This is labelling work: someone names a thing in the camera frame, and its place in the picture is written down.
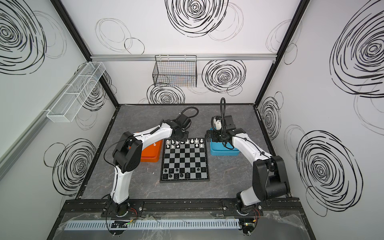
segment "chessboard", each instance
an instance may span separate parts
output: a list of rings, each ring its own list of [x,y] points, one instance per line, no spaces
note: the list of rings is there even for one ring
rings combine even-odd
[[[160,182],[209,181],[205,138],[164,140]]]

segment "gray marble tabletop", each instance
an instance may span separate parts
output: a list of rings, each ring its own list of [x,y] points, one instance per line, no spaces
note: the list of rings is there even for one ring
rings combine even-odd
[[[163,119],[175,119],[188,106],[122,106],[100,158],[92,172],[82,199],[100,199],[112,190],[114,168],[103,159],[105,150],[126,131],[139,132],[159,124]],[[220,115],[220,106],[195,106],[199,114],[192,118],[189,137],[203,138],[210,128],[212,116]],[[244,129],[264,151],[268,151],[264,136],[251,105],[227,105],[226,115],[232,115],[236,127]],[[109,149],[106,160],[113,161]],[[161,158],[158,162],[141,162],[132,174],[129,186],[131,199],[233,198],[236,193],[252,186],[252,165],[240,153],[238,156],[212,156],[209,145],[209,181],[160,182]]]

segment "blue box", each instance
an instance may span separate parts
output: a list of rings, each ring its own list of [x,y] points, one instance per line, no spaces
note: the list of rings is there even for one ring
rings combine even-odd
[[[211,155],[213,156],[237,156],[240,153],[240,151],[237,148],[229,150],[228,148],[233,148],[233,146],[229,142],[227,142],[228,148],[224,147],[222,142],[212,142],[212,141],[210,142],[210,147],[211,147]]]

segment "orange container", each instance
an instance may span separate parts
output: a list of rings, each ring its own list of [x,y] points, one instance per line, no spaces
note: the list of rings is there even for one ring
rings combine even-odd
[[[157,162],[160,159],[160,151],[163,140],[160,140],[146,148],[141,152],[142,162]]]

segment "white mesh basket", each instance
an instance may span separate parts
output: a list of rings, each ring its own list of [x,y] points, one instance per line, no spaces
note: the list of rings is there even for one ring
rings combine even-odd
[[[47,117],[53,122],[72,122],[104,71],[102,62],[88,62],[47,113]]]

